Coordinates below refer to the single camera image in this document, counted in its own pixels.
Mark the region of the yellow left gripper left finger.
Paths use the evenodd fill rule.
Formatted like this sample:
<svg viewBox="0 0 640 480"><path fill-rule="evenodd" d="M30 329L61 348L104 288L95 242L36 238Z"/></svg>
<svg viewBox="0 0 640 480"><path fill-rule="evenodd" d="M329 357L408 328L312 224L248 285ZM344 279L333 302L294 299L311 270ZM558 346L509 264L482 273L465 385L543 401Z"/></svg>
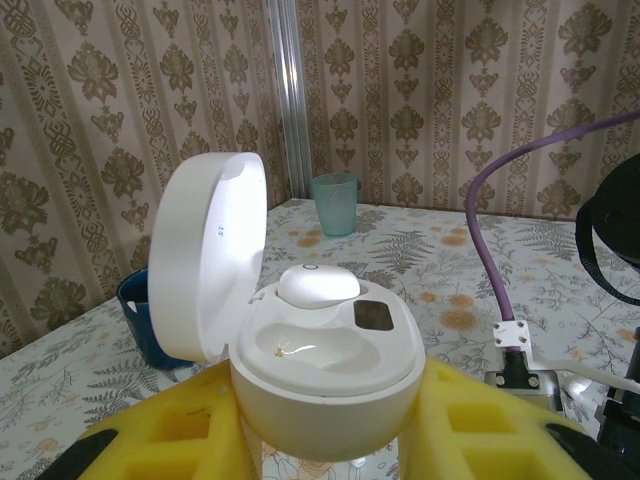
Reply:
<svg viewBox="0 0 640 480"><path fill-rule="evenodd" d="M225 361L86 430L49 479L259 479Z"/></svg>

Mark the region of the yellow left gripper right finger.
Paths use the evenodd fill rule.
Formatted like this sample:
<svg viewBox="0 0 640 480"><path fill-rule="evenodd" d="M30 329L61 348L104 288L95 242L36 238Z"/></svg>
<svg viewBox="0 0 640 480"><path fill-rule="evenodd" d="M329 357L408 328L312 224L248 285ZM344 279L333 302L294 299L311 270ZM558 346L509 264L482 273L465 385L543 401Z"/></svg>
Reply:
<svg viewBox="0 0 640 480"><path fill-rule="evenodd" d="M636 479L637 469L569 419L426 362L399 435L403 479Z"/></svg>

